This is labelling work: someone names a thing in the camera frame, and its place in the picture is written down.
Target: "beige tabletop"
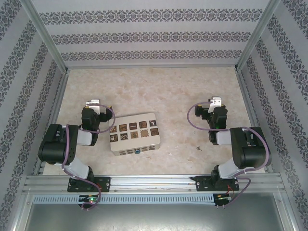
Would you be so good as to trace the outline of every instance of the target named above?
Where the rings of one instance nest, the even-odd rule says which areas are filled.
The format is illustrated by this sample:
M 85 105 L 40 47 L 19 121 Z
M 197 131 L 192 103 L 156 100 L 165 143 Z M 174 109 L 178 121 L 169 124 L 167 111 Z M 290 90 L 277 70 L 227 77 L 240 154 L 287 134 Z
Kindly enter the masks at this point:
M 117 117 L 154 112 L 160 149 L 114 156 L 107 132 L 99 134 L 93 147 L 78 146 L 76 155 L 99 175 L 206 174 L 232 156 L 230 146 L 212 145 L 207 131 L 187 122 L 188 109 L 212 96 L 222 97 L 228 128 L 250 126 L 232 67 L 72 70 L 57 123 L 81 124 L 82 108 L 90 99 L 111 105 Z M 193 112 L 190 118 L 195 125 L 208 128 Z M 108 123 L 101 123 L 100 129 L 106 128 Z M 44 174 L 64 173 L 46 164 Z

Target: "printed pattern wall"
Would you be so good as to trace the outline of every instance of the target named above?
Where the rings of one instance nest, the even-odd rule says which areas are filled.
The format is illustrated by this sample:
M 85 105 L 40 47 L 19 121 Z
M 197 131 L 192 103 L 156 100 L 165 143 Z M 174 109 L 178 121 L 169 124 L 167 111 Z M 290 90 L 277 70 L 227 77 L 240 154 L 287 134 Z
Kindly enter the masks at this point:
M 269 0 L 33 0 L 68 67 L 236 64 Z
M 308 3 L 282 0 L 242 75 L 300 230 L 308 230 Z
M 0 231 L 31 175 L 63 74 L 18 0 L 0 0 Z

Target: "enclosure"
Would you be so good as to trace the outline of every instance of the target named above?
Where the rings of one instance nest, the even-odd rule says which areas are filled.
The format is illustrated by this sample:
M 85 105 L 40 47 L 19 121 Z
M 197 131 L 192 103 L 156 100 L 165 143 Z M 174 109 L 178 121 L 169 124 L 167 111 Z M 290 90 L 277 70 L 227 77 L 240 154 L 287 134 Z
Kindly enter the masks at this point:
M 64 230 L 65 216 L 74 230 L 307 230 L 307 3 L 1 0 L 0 230 Z M 228 128 L 262 128 L 272 156 L 218 210 L 189 179 L 229 160 L 231 147 L 214 146 L 186 118 L 213 96 Z M 91 99 L 116 117 L 154 112 L 161 139 L 160 149 L 122 156 L 108 132 L 77 147 L 94 174 L 111 177 L 97 213 L 74 205 L 69 177 L 38 159 L 48 126 L 81 124 Z

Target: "square tile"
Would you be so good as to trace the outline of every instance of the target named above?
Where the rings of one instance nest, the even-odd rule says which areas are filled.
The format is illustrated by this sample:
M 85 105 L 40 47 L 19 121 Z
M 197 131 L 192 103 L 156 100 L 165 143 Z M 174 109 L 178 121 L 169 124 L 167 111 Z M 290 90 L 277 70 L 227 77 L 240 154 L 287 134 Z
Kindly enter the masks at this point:
M 127 131 L 127 125 L 126 125 L 126 124 L 121 124 L 121 125 L 119 126 L 119 130 L 120 130 L 120 131 Z
M 147 136 L 149 136 L 149 131 L 147 129 L 146 130 L 141 130 L 140 134 L 141 134 L 141 137 L 147 137 Z
M 128 140 L 128 135 L 127 133 L 122 133 L 120 134 L 120 139 L 123 141 L 123 140 Z
M 116 135 L 110 135 L 110 142 L 117 142 L 117 134 Z
M 156 120 L 150 120 L 150 121 L 149 121 L 149 124 L 150 124 L 150 127 L 157 126 L 157 125 L 156 125 Z
M 137 129 L 137 123 L 130 123 L 129 130 L 135 130 L 135 129 Z
M 158 128 L 151 128 L 151 135 L 152 135 L 152 136 L 157 136 L 157 135 L 159 135 Z
M 113 126 L 112 128 L 110 128 L 110 133 L 114 133 L 117 132 L 116 126 Z
M 147 128 L 148 126 L 146 125 L 146 121 L 139 122 L 139 127 L 140 128 Z
M 131 132 L 131 133 L 130 133 L 130 137 L 131 137 L 132 139 L 138 138 L 138 132 L 137 132 L 137 131 Z

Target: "cable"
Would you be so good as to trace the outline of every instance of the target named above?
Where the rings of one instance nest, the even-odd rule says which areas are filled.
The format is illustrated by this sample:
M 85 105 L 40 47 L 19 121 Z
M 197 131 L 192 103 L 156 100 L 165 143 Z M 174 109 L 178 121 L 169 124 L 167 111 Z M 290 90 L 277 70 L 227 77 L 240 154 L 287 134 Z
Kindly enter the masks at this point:
M 106 130 L 104 130 L 104 131 L 90 131 L 90 130 L 84 130 L 84 129 L 80 129 L 80 130 L 82 130 L 82 131 L 88 131 L 88 132 L 96 133 L 96 134 L 100 134 L 100 133 L 104 133 L 104 132 L 109 131 L 109 130 L 114 126 L 114 124 L 115 124 L 115 122 L 116 122 L 116 120 L 115 120 L 115 119 L 116 119 L 116 115 L 115 115 L 115 113 L 113 112 L 113 110 L 112 110 L 110 107 L 107 107 L 107 106 L 102 105 L 102 104 L 89 104 L 89 106 L 91 106 L 91 105 L 104 107 L 104 108 L 108 109 L 109 111 L 111 111 L 112 116 L 113 116 L 112 118 L 114 119 L 114 121 L 113 121 L 112 125 L 111 125 L 109 128 L 107 128 Z
M 97 185 L 97 184 L 94 184 L 93 182 L 89 181 L 89 180 L 86 180 L 86 179 L 83 179 L 83 178 L 80 178 L 80 177 L 77 177 L 77 176 L 74 176 L 73 174 L 71 174 L 70 172 L 66 171 L 66 169 L 64 168 L 65 165 L 66 165 L 66 162 L 67 162 L 67 159 L 68 159 L 68 154 L 69 154 L 69 129 L 68 129 L 68 124 L 66 125 L 66 151 L 65 151 L 65 158 L 64 158 L 64 161 L 61 165 L 62 167 L 62 170 L 69 176 L 73 177 L 74 179 L 77 179 L 77 180 L 82 180 L 88 184 L 91 184 L 93 186 L 95 186 L 97 189 L 98 189 L 98 198 L 96 200 L 96 202 L 94 204 L 90 203 L 90 202 L 84 202 L 82 205 L 81 205 L 81 209 L 85 209 L 84 206 L 85 205 L 91 205 L 90 208 L 87 208 L 86 210 L 89 211 L 90 209 L 93 209 L 101 200 L 101 189 L 100 187 Z
M 194 125 L 190 119 L 189 119 L 189 113 L 190 111 L 195 107 L 195 106 L 198 106 L 199 104 L 205 104 L 205 103 L 211 103 L 211 102 L 201 102 L 201 103 L 196 103 L 195 105 L 193 105 L 187 112 L 187 120 L 188 120 L 188 123 L 190 123 L 190 125 L 192 125 L 194 128 L 196 129 L 199 129 L 199 130 L 203 130 L 203 131 L 228 131 L 230 129 L 212 129 L 212 128 L 200 128 L 200 127 L 197 127 L 196 125 Z M 236 173 L 234 175 L 234 178 L 237 178 L 237 179 L 240 179 L 240 180 L 248 180 L 248 183 L 247 185 L 241 190 L 241 192 L 234 198 L 232 199 L 227 205 L 230 205 L 233 203 L 233 201 L 235 201 L 240 195 L 243 194 L 243 192 L 248 188 L 248 186 L 250 185 L 250 182 L 251 180 L 248 178 L 248 177 L 237 177 L 243 173 L 246 173 L 246 172 L 252 172 L 252 171 L 257 171 L 257 170 L 260 170 L 262 168 L 264 168 L 266 166 L 266 164 L 268 163 L 269 161 L 269 158 L 270 158 L 270 151 L 269 151 L 269 147 L 268 145 L 266 144 L 265 140 L 261 137 L 261 135 L 259 133 L 257 133 L 256 131 L 252 130 L 251 128 L 248 128 L 248 127 L 241 127 L 242 129 L 245 129 L 245 130 L 248 130 L 252 133 L 254 133 L 259 139 L 260 141 L 262 142 L 264 148 L 265 148 L 265 161 L 263 162 L 263 164 L 257 168 L 249 168 L 247 170 L 243 170 L 243 171 L 240 171 L 238 173 Z

